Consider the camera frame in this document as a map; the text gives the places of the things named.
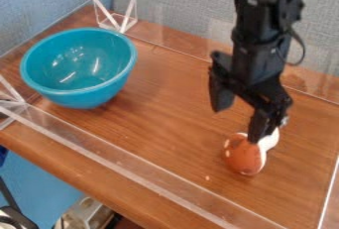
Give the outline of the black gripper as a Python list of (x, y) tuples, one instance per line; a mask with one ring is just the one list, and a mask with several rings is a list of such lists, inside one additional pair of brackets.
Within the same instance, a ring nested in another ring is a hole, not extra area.
[(292, 100), (281, 87), (281, 75), (291, 35), (248, 37), (232, 30), (231, 55), (211, 52), (209, 100), (215, 112), (228, 109), (237, 96), (253, 108), (248, 141), (256, 144), (280, 126)]

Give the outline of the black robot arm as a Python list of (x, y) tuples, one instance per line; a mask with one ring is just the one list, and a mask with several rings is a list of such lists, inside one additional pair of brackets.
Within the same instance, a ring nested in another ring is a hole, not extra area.
[(285, 124), (292, 99), (280, 84), (289, 43), (301, 39), (292, 29), (303, 0), (235, 0), (233, 52), (211, 53), (209, 98), (220, 112), (240, 98), (252, 108), (248, 141), (257, 143)]

